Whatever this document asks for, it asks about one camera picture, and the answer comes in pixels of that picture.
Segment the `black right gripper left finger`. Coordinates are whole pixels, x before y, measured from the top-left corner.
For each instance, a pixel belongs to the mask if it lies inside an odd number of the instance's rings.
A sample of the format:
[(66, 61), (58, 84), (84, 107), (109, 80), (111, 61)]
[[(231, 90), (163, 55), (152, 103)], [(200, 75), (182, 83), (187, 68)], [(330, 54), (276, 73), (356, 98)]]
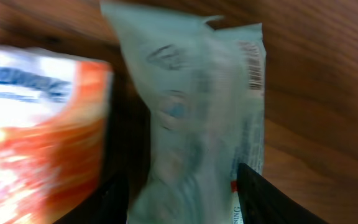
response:
[(126, 224), (129, 182), (120, 170), (53, 224)]

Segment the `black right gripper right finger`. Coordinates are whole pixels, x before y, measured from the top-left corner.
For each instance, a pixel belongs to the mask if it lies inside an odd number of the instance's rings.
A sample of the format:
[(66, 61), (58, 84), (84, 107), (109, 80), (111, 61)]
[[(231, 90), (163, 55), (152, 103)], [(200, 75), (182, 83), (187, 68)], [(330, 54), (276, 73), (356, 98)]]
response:
[(238, 166), (236, 187), (246, 224), (328, 224), (245, 163)]

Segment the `mint green wipes packet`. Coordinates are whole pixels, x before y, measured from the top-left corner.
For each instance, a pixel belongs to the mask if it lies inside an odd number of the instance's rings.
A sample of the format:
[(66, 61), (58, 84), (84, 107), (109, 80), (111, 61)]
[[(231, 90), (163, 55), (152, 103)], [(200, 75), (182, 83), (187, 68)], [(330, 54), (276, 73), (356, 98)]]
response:
[(239, 164), (264, 163), (261, 24), (213, 29), (209, 16), (104, 1), (150, 111), (150, 171), (129, 223), (242, 223)]

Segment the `orange white Kleenex tissue pack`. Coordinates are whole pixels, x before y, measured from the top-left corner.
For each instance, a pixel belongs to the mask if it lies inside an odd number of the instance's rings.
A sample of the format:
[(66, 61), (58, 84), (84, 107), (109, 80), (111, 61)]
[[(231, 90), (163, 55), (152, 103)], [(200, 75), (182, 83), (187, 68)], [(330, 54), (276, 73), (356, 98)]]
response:
[(53, 223), (98, 186), (112, 67), (0, 45), (0, 223)]

